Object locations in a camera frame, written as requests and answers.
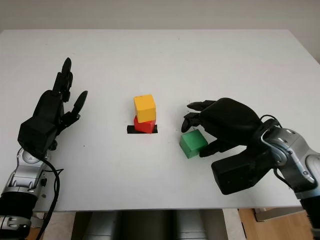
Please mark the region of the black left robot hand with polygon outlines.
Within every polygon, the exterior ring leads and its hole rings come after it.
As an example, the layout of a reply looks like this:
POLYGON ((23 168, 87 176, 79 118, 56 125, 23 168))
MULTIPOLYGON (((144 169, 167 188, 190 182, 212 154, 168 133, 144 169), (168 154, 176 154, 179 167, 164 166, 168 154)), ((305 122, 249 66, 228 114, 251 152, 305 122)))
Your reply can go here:
POLYGON ((61 71, 57 73, 53 88, 41 95, 33 113, 34 117, 52 124, 56 129, 56 136, 80 119, 80 111, 88 95, 87 90, 83 91, 74 103, 72 111, 64 112, 64 103, 70 99, 73 83, 71 66, 72 61, 68 57, 61 71))

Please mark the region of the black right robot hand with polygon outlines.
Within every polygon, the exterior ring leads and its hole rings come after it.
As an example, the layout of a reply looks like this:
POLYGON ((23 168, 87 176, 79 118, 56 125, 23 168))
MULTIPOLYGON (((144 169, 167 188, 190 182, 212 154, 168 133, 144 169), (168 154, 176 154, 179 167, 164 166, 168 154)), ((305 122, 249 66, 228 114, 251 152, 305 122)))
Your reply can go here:
POLYGON ((247 146, 262 125, 262 121, 250 107, 227 97, 191 102, 187 107, 196 112, 184 116, 181 131, 185 133, 191 127, 202 126, 205 132, 216 138, 200 150, 201 158, 223 153, 237 146, 247 146))

